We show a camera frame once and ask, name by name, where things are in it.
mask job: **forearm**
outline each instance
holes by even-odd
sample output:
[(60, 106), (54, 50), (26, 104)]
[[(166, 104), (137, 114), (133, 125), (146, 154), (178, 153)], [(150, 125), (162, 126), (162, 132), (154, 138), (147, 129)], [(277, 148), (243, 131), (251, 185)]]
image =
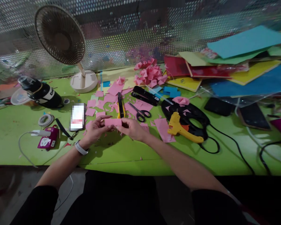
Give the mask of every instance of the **forearm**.
[(144, 143), (154, 149), (190, 189), (211, 189), (228, 193), (226, 188), (203, 165), (183, 152), (165, 144), (153, 135), (147, 136)]
[[(79, 142), (80, 146), (84, 149), (83, 143)], [(58, 160), (52, 163), (48, 169), (45, 171), (37, 186), (53, 186), (59, 189), (62, 183), (66, 180), (66, 178), (73, 172), (75, 167), (78, 165), (82, 158), (82, 154), (80, 154), (76, 147), (73, 146), (71, 150), (69, 150), (66, 154), (61, 156)]]

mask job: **smartwatch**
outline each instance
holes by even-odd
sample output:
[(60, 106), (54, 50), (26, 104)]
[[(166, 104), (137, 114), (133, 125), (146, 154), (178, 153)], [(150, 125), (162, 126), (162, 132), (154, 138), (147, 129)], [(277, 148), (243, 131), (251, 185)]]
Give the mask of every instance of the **smartwatch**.
[(75, 143), (75, 147), (76, 147), (77, 151), (79, 151), (82, 155), (86, 155), (86, 154), (88, 153), (89, 148), (88, 148), (87, 150), (84, 150), (84, 149), (80, 146), (79, 141), (80, 141), (80, 140), (78, 140), (78, 141)]

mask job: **floor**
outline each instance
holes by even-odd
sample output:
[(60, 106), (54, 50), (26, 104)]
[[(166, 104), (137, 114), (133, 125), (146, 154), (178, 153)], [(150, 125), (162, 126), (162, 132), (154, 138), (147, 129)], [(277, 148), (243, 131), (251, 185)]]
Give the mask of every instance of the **floor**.
[[(5, 167), (0, 169), (0, 189), (8, 191), (0, 197), (0, 225), (8, 225), (23, 205), (46, 168)], [(85, 170), (77, 168), (72, 173), (72, 192), (65, 203), (54, 213), (51, 224), (60, 224), (75, 199), (82, 194)], [(155, 177), (160, 200), (160, 210), (168, 225), (195, 224), (192, 217), (189, 189), (175, 176)], [(59, 190), (59, 201), (68, 195), (72, 182), (70, 178)]]

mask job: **thermos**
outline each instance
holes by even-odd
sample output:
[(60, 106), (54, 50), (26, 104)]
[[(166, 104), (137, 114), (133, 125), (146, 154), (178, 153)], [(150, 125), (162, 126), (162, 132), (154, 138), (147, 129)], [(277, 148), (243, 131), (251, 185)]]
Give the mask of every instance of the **thermos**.
[(50, 109), (64, 106), (60, 95), (48, 84), (28, 76), (21, 76), (18, 82), (22, 86), (22, 89), (27, 91), (28, 97), (37, 104)]

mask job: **left hand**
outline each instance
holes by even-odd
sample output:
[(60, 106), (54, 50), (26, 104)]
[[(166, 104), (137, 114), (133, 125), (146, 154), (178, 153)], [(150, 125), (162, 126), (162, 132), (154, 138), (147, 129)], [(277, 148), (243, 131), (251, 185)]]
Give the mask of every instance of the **left hand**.
[(87, 130), (87, 133), (85, 134), (84, 138), (79, 141), (80, 146), (83, 149), (89, 148), (92, 144), (96, 143), (97, 140), (101, 137), (101, 135), (105, 132), (108, 132), (112, 129), (114, 129), (113, 125), (110, 125), (108, 127), (105, 126), (104, 121), (101, 121), (103, 119), (108, 119), (112, 116), (99, 116), (94, 121), (92, 121), (90, 127)]

